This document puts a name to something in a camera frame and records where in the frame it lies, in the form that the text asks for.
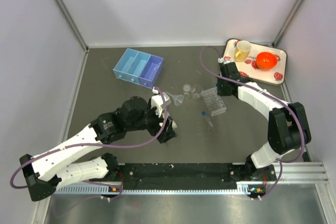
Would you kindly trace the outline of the clear test tube rack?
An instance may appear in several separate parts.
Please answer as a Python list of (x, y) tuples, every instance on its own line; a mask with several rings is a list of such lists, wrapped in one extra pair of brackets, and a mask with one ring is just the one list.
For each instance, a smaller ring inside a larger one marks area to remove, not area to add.
[(227, 110), (222, 98), (217, 94), (217, 87), (204, 90), (201, 94), (211, 116), (225, 113)]

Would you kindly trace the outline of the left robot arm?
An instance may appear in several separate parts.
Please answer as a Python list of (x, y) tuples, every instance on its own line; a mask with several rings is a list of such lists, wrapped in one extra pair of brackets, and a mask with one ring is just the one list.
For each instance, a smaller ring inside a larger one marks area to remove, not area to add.
[(176, 123), (166, 109), (170, 103), (167, 94), (154, 95), (148, 101), (132, 97), (115, 111), (101, 114), (50, 151), (36, 156), (22, 156), (19, 161), (31, 200), (43, 200), (63, 187), (85, 180), (116, 179), (119, 165), (112, 154), (106, 153), (82, 163), (77, 160), (111, 146), (128, 132), (146, 130), (159, 143), (176, 137)]

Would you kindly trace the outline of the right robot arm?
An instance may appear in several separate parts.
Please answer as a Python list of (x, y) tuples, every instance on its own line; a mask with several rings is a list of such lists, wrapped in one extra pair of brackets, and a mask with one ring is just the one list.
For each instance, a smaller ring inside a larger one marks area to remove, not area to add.
[(271, 95), (241, 75), (233, 61), (220, 63), (219, 69), (217, 94), (234, 96), (249, 104), (268, 122), (267, 142), (247, 156), (242, 178), (258, 179), (275, 160), (311, 142), (306, 111), (301, 103), (288, 103)]

